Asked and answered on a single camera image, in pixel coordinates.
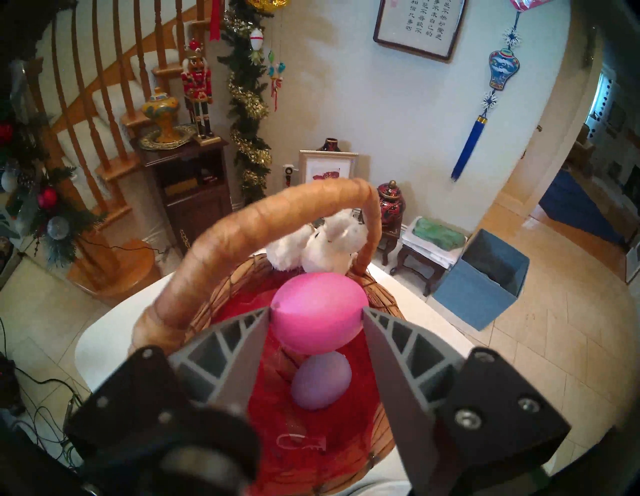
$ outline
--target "green cloth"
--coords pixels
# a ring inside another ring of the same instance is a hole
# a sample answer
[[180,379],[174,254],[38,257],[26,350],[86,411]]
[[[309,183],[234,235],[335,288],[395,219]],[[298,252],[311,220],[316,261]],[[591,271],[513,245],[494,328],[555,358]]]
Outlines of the green cloth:
[[438,248],[446,252],[461,248],[465,245],[464,235],[448,227],[431,222],[424,217],[418,219],[415,228],[413,228],[413,233],[417,237],[435,244]]

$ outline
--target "wooden floor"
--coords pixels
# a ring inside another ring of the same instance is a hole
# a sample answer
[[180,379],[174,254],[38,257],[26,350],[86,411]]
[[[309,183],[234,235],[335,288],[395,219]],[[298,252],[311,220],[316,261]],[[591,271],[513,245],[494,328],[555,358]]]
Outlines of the wooden floor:
[[625,280],[627,254],[620,246],[605,241],[604,239],[583,230],[576,229],[575,227],[550,219],[540,205],[536,205],[535,210],[531,213],[531,217],[542,224],[549,226],[557,233],[562,234],[565,238],[580,246],[585,252],[600,261],[616,276],[623,281]]

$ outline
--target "blue tassel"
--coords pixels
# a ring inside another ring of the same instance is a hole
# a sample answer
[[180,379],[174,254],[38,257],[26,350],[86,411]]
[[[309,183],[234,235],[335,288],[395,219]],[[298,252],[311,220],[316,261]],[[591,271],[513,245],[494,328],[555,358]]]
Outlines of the blue tassel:
[[456,166],[453,168],[453,172],[451,173],[451,179],[453,179],[453,181],[457,181],[459,179],[460,174],[462,174],[462,171],[465,168],[465,165],[467,165],[467,162],[469,162],[469,157],[474,152],[474,148],[476,147],[476,143],[478,142],[478,139],[482,134],[485,124],[486,117],[479,115],[474,124],[474,128],[471,130],[471,134],[469,134],[465,147],[462,149],[460,158],[458,159],[458,162],[456,163]]

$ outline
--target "purple egg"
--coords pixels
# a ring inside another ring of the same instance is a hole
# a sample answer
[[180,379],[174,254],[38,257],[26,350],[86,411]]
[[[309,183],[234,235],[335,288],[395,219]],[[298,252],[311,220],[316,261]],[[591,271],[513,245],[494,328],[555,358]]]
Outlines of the purple egg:
[[337,351],[310,356],[291,383],[293,401],[305,410],[319,410],[336,401],[349,388],[351,366]]

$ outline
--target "nutcracker figurine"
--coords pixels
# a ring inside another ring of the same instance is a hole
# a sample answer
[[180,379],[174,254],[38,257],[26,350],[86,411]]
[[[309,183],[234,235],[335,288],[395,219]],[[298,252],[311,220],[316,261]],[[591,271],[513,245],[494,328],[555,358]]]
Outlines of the nutcracker figurine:
[[218,141],[220,138],[214,137],[209,123],[209,104],[213,103],[211,71],[197,40],[191,40],[186,47],[186,57],[182,62],[182,85],[184,103],[191,123],[196,125],[198,131],[194,138],[201,145]]

